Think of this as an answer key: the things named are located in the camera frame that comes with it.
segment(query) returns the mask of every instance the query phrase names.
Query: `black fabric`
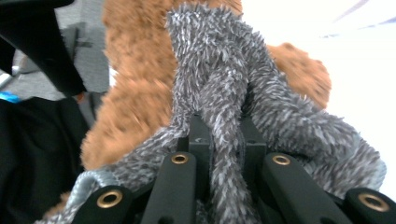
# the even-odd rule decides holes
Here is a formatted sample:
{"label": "black fabric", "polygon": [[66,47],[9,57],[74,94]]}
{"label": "black fabric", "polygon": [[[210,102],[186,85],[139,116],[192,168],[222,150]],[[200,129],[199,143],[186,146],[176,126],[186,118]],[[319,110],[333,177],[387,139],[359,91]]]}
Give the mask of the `black fabric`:
{"label": "black fabric", "polygon": [[0,223],[32,223],[60,201],[83,171],[87,131],[72,98],[0,100]]}
{"label": "black fabric", "polygon": [[15,48],[0,36],[0,69],[12,75]]}

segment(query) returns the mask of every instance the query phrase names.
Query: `gray fuzzy plush toy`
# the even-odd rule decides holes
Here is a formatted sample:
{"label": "gray fuzzy plush toy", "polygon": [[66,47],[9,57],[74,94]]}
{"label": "gray fuzzy plush toy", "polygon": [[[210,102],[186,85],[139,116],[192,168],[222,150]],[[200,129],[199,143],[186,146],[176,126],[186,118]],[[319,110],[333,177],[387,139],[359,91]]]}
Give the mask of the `gray fuzzy plush toy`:
{"label": "gray fuzzy plush toy", "polygon": [[70,223],[104,186],[136,191],[146,185],[176,150],[177,139],[189,134],[194,111],[200,111],[215,146],[211,212],[198,202],[198,223],[260,223],[238,157],[242,113],[252,117],[267,147],[295,156],[330,193],[343,198],[349,189],[379,189],[386,172],[379,153],[342,119],[292,92],[263,38],[241,18],[227,8],[182,5],[168,13],[166,28],[178,60],[170,125],[120,161],[81,174],[64,211],[37,223]]}

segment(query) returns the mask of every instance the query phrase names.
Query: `stuffed animal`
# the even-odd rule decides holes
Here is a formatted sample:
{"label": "stuffed animal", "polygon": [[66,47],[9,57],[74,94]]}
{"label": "stuffed animal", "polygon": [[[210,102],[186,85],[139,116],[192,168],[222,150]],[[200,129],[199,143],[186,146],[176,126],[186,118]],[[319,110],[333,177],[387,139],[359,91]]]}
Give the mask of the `stuffed animal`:
{"label": "stuffed animal", "polygon": [[293,92],[260,35],[225,7],[183,4],[167,14],[178,65],[172,118],[120,160],[79,176],[64,211],[47,220],[69,223],[85,200],[105,186],[136,191],[155,179],[163,158],[189,133],[200,111],[213,138],[209,200],[197,200],[199,223],[260,223],[242,177],[242,108],[265,145],[295,155],[325,190],[378,189],[385,174],[379,155],[350,125]]}
{"label": "stuffed animal", "polygon": [[[82,144],[85,169],[119,160],[169,123],[177,61],[164,28],[165,15],[182,2],[224,5],[235,15],[242,13],[240,0],[105,1],[106,56],[118,72],[117,84],[103,98],[97,121]],[[290,86],[324,108],[331,81],[323,64],[289,43],[269,50]]]}

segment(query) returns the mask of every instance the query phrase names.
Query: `brass insert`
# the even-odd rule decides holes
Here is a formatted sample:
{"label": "brass insert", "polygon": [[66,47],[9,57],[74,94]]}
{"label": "brass insert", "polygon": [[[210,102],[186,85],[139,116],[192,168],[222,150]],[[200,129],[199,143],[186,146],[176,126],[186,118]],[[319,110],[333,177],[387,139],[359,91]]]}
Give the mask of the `brass insert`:
{"label": "brass insert", "polygon": [[287,157],[284,156],[274,156],[273,161],[279,165],[289,165],[290,160]]}
{"label": "brass insert", "polygon": [[389,210],[389,205],[384,202],[384,200],[373,194],[361,193],[358,198],[361,203],[377,212],[387,212]]}
{"label": "brass insert", "polygon": [[109,190],[102,194],[96,204],[101,208],[110,208],[117,205],[122,200],[122,192],[117,189]]}
{"label": "brass insert", "polygon": [[189,160],[189,158],[183,154],[176,154],[172,157],[172,163],[174,164],[184,164]]}

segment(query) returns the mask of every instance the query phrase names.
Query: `brown teddy bear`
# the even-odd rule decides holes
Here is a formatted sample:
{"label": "brown teddy bear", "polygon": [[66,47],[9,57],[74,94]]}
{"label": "brown teddy bear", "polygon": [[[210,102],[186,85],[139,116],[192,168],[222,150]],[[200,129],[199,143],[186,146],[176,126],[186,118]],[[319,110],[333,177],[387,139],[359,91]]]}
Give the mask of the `brown teddy bear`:
{"label": "brown teddy bear", "polygon": [[[225,5],[242,13],[240,0],[105,1],[106,56],[118,72],[117,84],[103,97],[97,121],[82,144],[85,169],[119,160],[169,122],[177,61],[164,28],[165,14],[182,2]],[[323,64],[289,43],[268,49],[291,88],[326,107],[331,82]]]}

